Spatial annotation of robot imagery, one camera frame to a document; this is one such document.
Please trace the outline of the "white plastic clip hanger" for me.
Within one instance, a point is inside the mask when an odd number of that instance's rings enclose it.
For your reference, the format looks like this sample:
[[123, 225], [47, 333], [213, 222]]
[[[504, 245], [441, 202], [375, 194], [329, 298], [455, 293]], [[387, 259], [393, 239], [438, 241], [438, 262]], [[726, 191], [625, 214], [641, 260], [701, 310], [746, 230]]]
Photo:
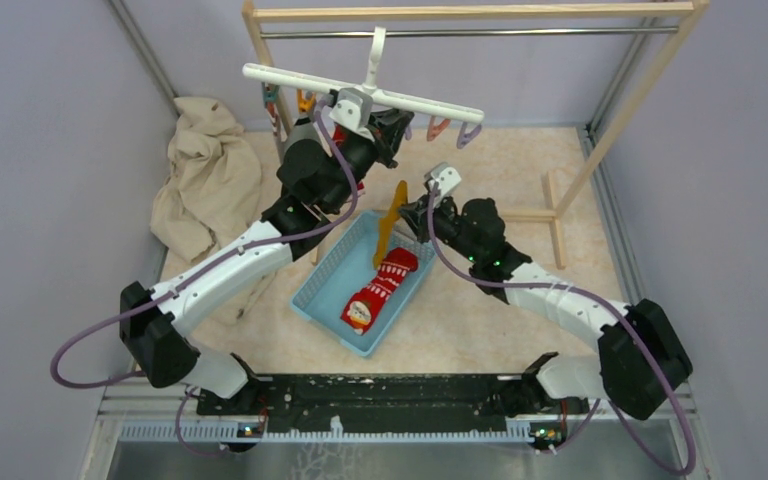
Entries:
[[321, 94], [329, 93], [331, 90], [354, 88], [369, 96], [375, 104], [385, 107], [409, 110], [425, 115], [466, 122], [468, 124], [481, 124], [483, 122], [485, 113], [480, 109], [381, 89], [377, 85], [377, 73], [383, 57], [387, 30], [384, 27], [376, 26], [371, 34], [372, 45], [369, 53], [366, 78], [360, 84], [351, 84], [340, 80], [313, 76], [256, 63], [246, 63], [242, 67], [242, 73], [247, 78], [263, 83], [302, 89]]

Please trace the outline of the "mustard yellow sock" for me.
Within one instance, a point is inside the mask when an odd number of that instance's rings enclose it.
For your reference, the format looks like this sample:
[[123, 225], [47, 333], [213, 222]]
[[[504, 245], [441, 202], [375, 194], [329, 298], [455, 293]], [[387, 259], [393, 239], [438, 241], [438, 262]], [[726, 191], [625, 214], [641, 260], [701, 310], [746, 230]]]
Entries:
[[375, 269], [380, 267], [388, 252], [390, 237], [396, 222], [400, 219], [399, 208], [407, 203], [408, 183], [405, 180], [401, 180], [396, 186], [387, 212], [378, 221], [378, 239], [376, 250], [372, 257], [372, 265]]

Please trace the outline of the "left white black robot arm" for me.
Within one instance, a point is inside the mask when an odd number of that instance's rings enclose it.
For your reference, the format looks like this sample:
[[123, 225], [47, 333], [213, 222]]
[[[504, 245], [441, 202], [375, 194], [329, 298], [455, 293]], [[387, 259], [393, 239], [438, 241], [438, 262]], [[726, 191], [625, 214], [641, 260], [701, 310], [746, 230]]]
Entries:
[[276, 172], [281, 195], [259, 221], [179, 277], [122, 290], [119, 336], [152, 387], [197, 386], [237, 414], [257, 406], [260, 388], [245, 362], [196, 345], [190, 334], [242, 290], [313, 250], [334, 225], [329, 215], [351, 200], [352, 186], [376, 163], [397, 166], [413, 117], [381, 110], [367, 125], [371, 138], [337, 126], [333, 135], [312, 132], [292, 140]]

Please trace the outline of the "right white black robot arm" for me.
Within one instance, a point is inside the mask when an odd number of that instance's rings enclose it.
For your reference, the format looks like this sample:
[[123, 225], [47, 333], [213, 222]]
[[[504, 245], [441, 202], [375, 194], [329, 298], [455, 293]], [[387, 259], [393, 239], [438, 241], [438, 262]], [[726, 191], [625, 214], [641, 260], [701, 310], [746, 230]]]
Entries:
[[562, 398], [606, 399], [646, 420], [691, 376], [692, 362], [659, 304], [605, 300], [546, 271], [507, 241], [494, 200], [457, 206], [450, 197], [424, 195], [398, 212], [420, 242], [468, 260], [462, 276], [485, 294], [542, 316], [592, 348], [590, 355], [537, 362], [523, 385], [532, 410], [548, 412]]

